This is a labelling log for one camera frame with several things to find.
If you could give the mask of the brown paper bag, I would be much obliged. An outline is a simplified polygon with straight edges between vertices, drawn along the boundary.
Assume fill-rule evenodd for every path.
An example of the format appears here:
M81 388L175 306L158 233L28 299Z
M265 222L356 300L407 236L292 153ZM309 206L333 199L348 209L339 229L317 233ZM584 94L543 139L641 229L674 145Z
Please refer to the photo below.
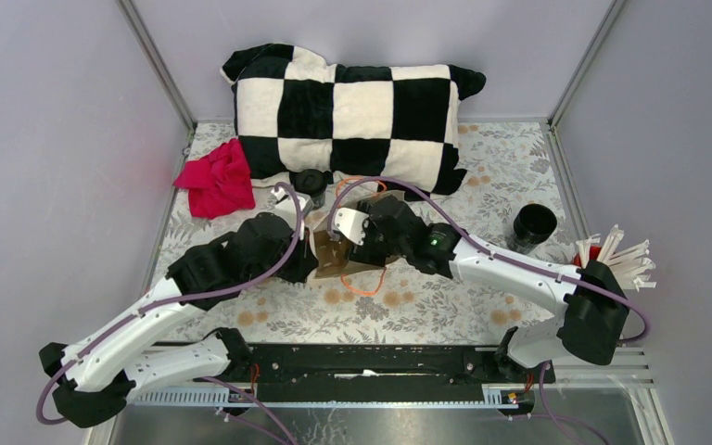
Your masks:
M332 196L331 209L324 213L315 210L306 223L310 226L309 244L318 260L317 268L308 277L310 285L344 287L356 296L373 297L380 292L387 273L387 265L396 257L389 257L382 266L360 260L353 260L350 254L361 246L354 244L344 235L333 240L327 232L329 213L340 208L356 209L357 204L366 200L372 204L381 197L401 195L400 191L388 191L384 181L365 182L355 185L362 176L343 177Z

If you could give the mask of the black printed coffee cup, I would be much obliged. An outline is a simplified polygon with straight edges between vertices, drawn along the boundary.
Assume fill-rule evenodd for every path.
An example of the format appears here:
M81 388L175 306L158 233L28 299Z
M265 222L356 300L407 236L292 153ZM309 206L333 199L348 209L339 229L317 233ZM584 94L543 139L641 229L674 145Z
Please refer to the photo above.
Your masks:
M310 194L310 203L314 210L321 209L325 205L325 192Z

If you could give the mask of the black coffee cup lid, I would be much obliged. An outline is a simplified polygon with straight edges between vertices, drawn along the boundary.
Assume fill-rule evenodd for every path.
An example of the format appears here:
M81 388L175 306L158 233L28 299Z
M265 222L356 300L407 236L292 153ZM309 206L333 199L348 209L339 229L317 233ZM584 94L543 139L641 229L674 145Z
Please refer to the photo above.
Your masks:
M322 194L331 181L332 178L329 172L306 169L295 174L292 179L292 185L298 193L312 197Z

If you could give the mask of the stack of black cups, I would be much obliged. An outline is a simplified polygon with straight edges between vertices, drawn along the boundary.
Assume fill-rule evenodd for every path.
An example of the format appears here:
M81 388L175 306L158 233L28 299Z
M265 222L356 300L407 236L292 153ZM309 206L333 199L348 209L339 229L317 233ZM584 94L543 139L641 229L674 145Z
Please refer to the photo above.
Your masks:
M544 243L556 227L557 218L552 210L537 203L527 204L515 216L507 246L514 252L528 254Z

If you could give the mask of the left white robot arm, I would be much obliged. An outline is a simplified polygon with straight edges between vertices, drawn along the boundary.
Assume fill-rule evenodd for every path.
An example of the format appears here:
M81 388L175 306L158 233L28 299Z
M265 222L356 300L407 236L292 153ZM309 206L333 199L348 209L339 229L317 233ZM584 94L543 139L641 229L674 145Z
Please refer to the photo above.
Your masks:
M60 423L87 428L154 390L208 376L242 379L251 350L235 328L216 328L187 346L149 348L174 327L267 278L305 282L318 265L305 232L301 222L263 212L188 249L119 317L76 343L51 342L40 350L51 378L41 398L52 399Z

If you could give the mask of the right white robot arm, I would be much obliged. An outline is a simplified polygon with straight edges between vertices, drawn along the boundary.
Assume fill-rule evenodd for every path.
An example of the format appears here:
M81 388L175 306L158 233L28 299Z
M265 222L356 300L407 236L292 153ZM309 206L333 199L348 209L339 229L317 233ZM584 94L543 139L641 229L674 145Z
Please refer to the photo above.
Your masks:
M629 315L608 266L555 264L499 248L448 222L426 223L403 201L385 197L364 210L340 208L332 229L380 260L400 257L418 272L494 287L526 299L551 318L504 335L494 353L496 373L516 382L550 360L613 361Z

